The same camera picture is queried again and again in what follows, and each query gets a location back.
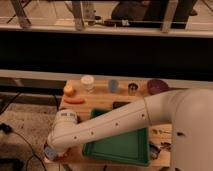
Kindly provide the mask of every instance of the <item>wooden table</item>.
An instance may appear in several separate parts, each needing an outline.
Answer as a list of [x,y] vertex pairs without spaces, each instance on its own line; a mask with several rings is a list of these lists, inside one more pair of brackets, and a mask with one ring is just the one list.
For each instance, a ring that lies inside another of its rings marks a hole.
[[[74,97],[82,97],[86,100],[84,104],[67,104],[64,102],[65,95],[62,97],[60,109],[69,108],[78,114],[80,122],[86,121],[90,118],[90,113],[93,108],[112,109],[113,101],[135,101],[145,96],[149,96],[146,89],[145,81],[134,81],[139,85],[139,89],[136,95],[128,95],[128,84],[132,81],[119,81],[119,90],[117,93],[110,93],[108,91],[107,80],[96,80],[95,88],[92,93],[87,92],[80,80],[69,80],[67,84],[72,84],[76,90]],[[149,139],[156,145],[160,145],[161,142],[171,143],[171,125],[153,126],[149,128]],[[82,156],[82,145],[72,147],[70,154],[67,158],[60,160],[60,163],[70,164],[110,164],[121,165],[121,163],[110,162],[105,160],[95,160],[89,157]],[[161,150],[159,158],[151,160],[150,166],[169,166],[170,152]]]

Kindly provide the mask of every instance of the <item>purple onion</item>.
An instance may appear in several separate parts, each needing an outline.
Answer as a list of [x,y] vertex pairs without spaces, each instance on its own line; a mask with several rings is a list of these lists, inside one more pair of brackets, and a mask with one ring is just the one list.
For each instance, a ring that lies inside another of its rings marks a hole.
[[166,82],[159,80],[159,79],[152,79],[149,80],[147,83],[147,89],[149,94],[154,95],[154,94],[159,94],[164,91],[169,90],[169,86]]

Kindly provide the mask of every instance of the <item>red object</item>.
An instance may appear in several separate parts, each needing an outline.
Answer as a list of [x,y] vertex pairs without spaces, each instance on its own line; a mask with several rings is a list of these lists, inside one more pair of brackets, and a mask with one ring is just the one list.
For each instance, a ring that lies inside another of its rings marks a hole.
[[70,98],[70,97],[64,98],[64,101],[69,104],[83,104],[85,102],[83,98]]
[[152,80],[148,81],[147,89],[148,89],[149,94],[154,95],[154,94],[159,94],[159,93],[168,91],[169,86],[163,80],[152,79]]

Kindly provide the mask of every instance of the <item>black cable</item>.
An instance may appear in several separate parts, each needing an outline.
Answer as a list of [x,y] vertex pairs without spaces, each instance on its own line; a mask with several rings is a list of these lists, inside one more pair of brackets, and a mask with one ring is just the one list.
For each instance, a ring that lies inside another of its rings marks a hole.
[[30,157],[27,159],[27,161],[26,161],[26,166],[25,166],[26,171],[28,170],[28,169],[27,169],[27,168],[28,168],[28,164],[29,164],[30,160],[31,160],[33,157],[34,157],[34,155],[30,156]]
[[28,146],[30,147],[30,149],[32,151],[32,154],[34,155],[35,151],[34,151],[32,145],[21,134],[19,134],[18,132],[13,131],[13,133],[16,134],[16,135],[18,135],[19,137],[21,137],[28,144]]
[[56,95],[55,95],[55,94],[53,94],[53,97],[54,97],[54,99],[55,99],[56,110],[58,111],[58,110],[59,110],[59,103],[58,103],[58,99],[57,99],[57,97],[56,97]]
[[213,12],[213,8],[205,1],[205,0],[201,0],[203,3],[204,3],[204,5],[206,5],[206,7],[211,11],[211,12]]
[[10,102],[0,111],[0,115],[5,112],[5,110],[10,106],[11,103],[15,101],[15,99],[20,95],[21,93],[17,93]]
[[35,157],[35,158],[41,163],[41,165],[42,165],[44,171],[47,171],[47,169],[46,169],[44,163],[42,162],[41,158],[35,153],[35,150],[33,149],[32,145],[31,145],[21,134],[19,134],[18,132],[13,131],[13,133],[16,134],[16,135],[18,135],[20,138],[22,138],[22,139],[28,144],[28,146],[30,147],[30,149],[31,149],[31,151],[32,151],[32,156],[30,156],[30,157],[28,158],[27,162],[26,162],[26,171],[27,171],[27,167],[28,167],[29,161],[30,161],[33,157]]
[[106,171],[107,169],[107,165],[104,165],[103,171]]

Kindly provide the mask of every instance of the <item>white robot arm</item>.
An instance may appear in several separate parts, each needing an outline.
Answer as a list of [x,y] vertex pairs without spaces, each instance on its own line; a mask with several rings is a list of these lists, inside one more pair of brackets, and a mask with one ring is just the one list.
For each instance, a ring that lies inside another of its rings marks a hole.
[[77,124],[74,111],[57,113],[47,138],[46,156],[54,160],[75,145],[124,132],[172,123],[171,171],[212,171],[213,91],[169,91],[146,97]]

